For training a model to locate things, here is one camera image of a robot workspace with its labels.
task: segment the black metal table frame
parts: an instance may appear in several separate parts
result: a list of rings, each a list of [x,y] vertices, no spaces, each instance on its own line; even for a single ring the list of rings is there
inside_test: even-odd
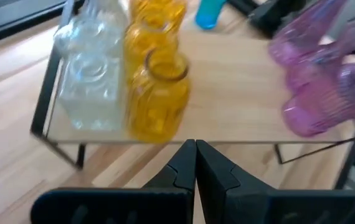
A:
[[[77,9],[74,8],[74,1],[67,0],[64,6],[64,10],[61,15],[61,22],[60,26],[67,25],[71,17],[77,13]],[[47,66],[47,70],[45,73],[44,81],[42,84],[42,88],[40,90],[39,99],[37,102],[37,106],[35,109],[34,117],[31,124],[31,133],[37,137],[40,141],[42,141],[50,150],[64,159],[66,162],[71,164],[77,169],[83,169],[84,160],[85,160],[85,152],[86,152],[86,145],[89,142],[81,142],[78,146],[78,154],[76,159],[72,159],[63,149],[61,149],[57,142],[52,141],[47,137],[47,134],[44,134],[44,127],[45,121],[47,118],[47,113],[49,111],[50,101],[52,98],[52,93],[55,85],[55,81],[57,78],[57,71],[59,69],[61,56],[59,53],[53,48],[50,54],[49,64]],[[342,189],[346,183],[346,179],[348,178],[349,170],[351,166],[355,162],[355,137],[347,140],[343,140],[340,142],[336,142],[330,146],[318,149],[317,151],[313,151],[304,155],[300,155],[294,159],[290,159],[284,161],[280,152],[279,144],[274,144],[274,151],[277,156],[277,160],[279,164],[283,165],[288,162],[295,161],[297,159],[301,159],[306,156],[310,156],[317,152],[321,152],[332,147],[338,146],[340,144],[344,144],[347,142],[354,141],[352,144],[349,154],[346,158],[346,162],[344,163],[343,169],[339,175],[338,181],[336,182],[335,189]]]

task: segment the glass table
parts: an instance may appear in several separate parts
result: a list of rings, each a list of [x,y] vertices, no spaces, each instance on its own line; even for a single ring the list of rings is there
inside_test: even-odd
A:
[[[72,9],[73,2],[68,1],[61,25],[68,23]],[[284,86],[284,71],[267,55],[267,41],[204,34],[195,29],[182,32],[180,41],[181,51],[191,61],[192,93],[179,131],[170,144],[182,144],[187,139],[202,139],[211,144],[273,144],[278,162],[284,164],[354,140],[353,121],[343,124],[349,128],[341,125],[313,138],[301,138],[285,126],[281,106],[290,93]],[[83,168],[87,144],[139,143],[123,129],[75,129],[57,95],[60,67],[60,55],[53,50],[31,126],[36,137],[79,169]],[[321,143],[332,145],[285,161],[280,150],[281,144]],[[59,144],[78,144],[77,160]],[[340,187],[354,157],[355,150],[350,150],[343,167],[346,174],[337,183]]]

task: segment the pink glass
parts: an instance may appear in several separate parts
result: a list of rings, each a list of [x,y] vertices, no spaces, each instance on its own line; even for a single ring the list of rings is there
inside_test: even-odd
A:
[[[294,93],[318,76],[334,75],[345,56],[355,50],[355,18],[349,21],[337,41],[319,45],[288,68],[286,85]]]
[[[317,77],[283,105],[287,126],[303,137],[323,133],[355,118],[355,63],[336,75]]]
[[[269,54],[280,65],[297,63],[314,50],[327,33],[347,0],[319,0],[278,32],[269,45]]]

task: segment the coffee table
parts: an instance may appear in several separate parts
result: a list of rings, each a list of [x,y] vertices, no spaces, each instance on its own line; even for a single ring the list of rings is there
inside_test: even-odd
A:
[[[200,32],[195,24],[193,24],[193,17],[197,9],[198,2],[190,1],[187,16],[182,26],[183,30],[191,30],[193,32]],[[68,23],[73,12],[73,1],[67,1],[60,25]],[[232,8],[225,7],[220,16],[219,25],[212,31],[215,33],[228,33],[229,35],[242,36],[246,38],[263,39],[263,37],[253,30],[238,12]],[[83,168],[85,149],[87,144],[92,143],[113,143],[113,144],[135,144],[139,143],[127,137],[123,132],[94,132],[94,131],[79,131],[74,129],[68,120],[68,117],[63,113],[62,107],[59,105],[57,88],[60,77],[60,55],[53,50],[47,71],[45,74],[42,90],[39,95],[37,108],[35,110],[34,119],[32,121],[31,132],[38,137],[42,142],[49,146],[60,157],[72,164],[78,169]],[[247,110],[247,114],[252,114],[251,118],[241,117],[244,124],[234,125],[235,121],[231,121],[229,113],[217,122],[207,121],[202,119],[202,123],[182,122],[180,131],[170,144],[181,144],[187,139],[204,139],[214,144],[272,144],[280,165],[294,161],[298,158],[309,156],[316,152],[329,149],[344,142],[353,141],[355,137],[355,122],[348,121],[339,125],[332,131],[316,136],[315,138],[299,138],[284,127],[281,117],[275,116],[275,111],[279,108],[274,108],[272,114],[273,119],[265,119],[257,110],[256,105],[252,105]],[[196,118],[203,116],[203,113],[197,111],[196,114],[185,114],[185,117]],[[284,160],[285,153],[292,154],[290,150],[281,150],[281,147],[286,145],[303,146],[305,144],[331,144],[316,151],[311,151],[307,154],[298,154],[296,157]],[[77,159],[72,159],[59,144],[78,144]],[[355,160],[355,144],[352,148],[346,146],[341,150],[339,160],[342,162],[342,171],[337,176],[337,189],[343,187],[349,169]]]

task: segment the pink glassware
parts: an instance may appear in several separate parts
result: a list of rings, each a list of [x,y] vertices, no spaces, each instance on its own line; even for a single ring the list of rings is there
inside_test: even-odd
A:
[[[318,76],[334,75],[341,68],[345,56],[355,50],[355,18],[350,20],[337,41],[317,46],[288,68],[286,85],[296,93]]]
[[[336,75],[317,77],[283,105],[286,125],[303,137],[355,118],[355,63]]]
[[[347,0],[319,0],[278,32],[269,45],[269,54],[280,65],[297,63],[314,50]]]

